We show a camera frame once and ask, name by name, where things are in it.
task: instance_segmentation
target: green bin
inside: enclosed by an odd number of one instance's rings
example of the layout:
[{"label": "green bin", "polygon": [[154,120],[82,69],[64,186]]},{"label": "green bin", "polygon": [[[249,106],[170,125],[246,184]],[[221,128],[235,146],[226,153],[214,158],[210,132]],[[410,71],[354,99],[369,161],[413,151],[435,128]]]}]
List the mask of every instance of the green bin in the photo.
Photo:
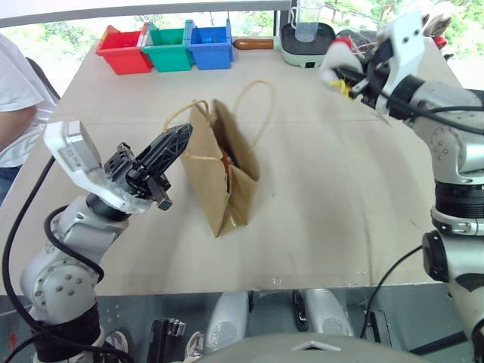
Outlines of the green bin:
[{"label": "green bin", "polygon": [[148,24],[141,50],[150,57],[158,72],[190,70],[194,61],[187,48],[188,24],[184,29],[158,29]]}]

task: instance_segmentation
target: yellow object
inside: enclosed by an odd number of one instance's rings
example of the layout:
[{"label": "yellow object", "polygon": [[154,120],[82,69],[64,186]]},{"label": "yellow object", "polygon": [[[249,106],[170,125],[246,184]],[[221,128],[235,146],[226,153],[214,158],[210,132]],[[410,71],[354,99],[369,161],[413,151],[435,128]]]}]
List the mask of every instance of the yellow object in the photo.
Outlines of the yellow object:
[{"label": "yellow object", "polygon": [[338,79],[337,81],[332,81],[330,82],[330,85],[334,87],[340,87],[340,93],[345,96],[346,98],[352,100],[352,98],[349,96],[349,90],[351,87],[345,83],[342,79]]}]

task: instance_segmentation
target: red bin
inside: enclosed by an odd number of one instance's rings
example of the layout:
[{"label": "red bin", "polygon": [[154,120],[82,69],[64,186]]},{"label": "red bin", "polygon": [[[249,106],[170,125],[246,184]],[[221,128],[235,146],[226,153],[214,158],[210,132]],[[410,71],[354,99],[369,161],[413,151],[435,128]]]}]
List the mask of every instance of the red bin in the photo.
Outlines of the red bin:
[{"label": "red bin", "polygon": [[138,32],[120,32],[109,25],[96,54],[104,57],[116,74],[149,73],[153,64],[141,51],[141,41],[146,30],[147,23]]}]

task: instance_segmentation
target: wooden handle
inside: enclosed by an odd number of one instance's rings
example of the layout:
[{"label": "wooden handle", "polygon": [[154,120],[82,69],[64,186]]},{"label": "wooden handle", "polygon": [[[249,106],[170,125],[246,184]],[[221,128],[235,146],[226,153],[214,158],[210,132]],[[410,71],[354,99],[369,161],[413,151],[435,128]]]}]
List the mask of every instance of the wooden handle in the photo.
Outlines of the wooden handle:
[{"label": "wooden handle", "polygon": [[250,51],[252,49],[274,49],[274,39],[237,39],[234,41],[234,47],[241,51]]}]

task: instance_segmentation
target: brown paper bag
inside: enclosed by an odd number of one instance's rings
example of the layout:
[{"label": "brown paper bag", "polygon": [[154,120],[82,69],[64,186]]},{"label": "brown paper bag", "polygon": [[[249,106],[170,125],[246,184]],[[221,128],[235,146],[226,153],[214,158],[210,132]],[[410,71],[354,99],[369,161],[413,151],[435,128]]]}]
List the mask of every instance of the brown paper bag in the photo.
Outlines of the brown paper bag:
[{"label": "brown paper bag", "polygon": [[[255,81],[249,84],[239,95],[234,109],[247,90],[258,82],[265,83]],[[221,101],[213,101],[210,115],[199,107],[191,110],[193,132],[181,161],[216,237],[249,223],[259,180],[259,166],[253,148],[271,120],[275,103],[273,88],[268,87],[271,110],[252,146],[240,133],[234,114]],[[222,162],[221,148],[234,161],[234,165],[228,165],[228,172]]]}]

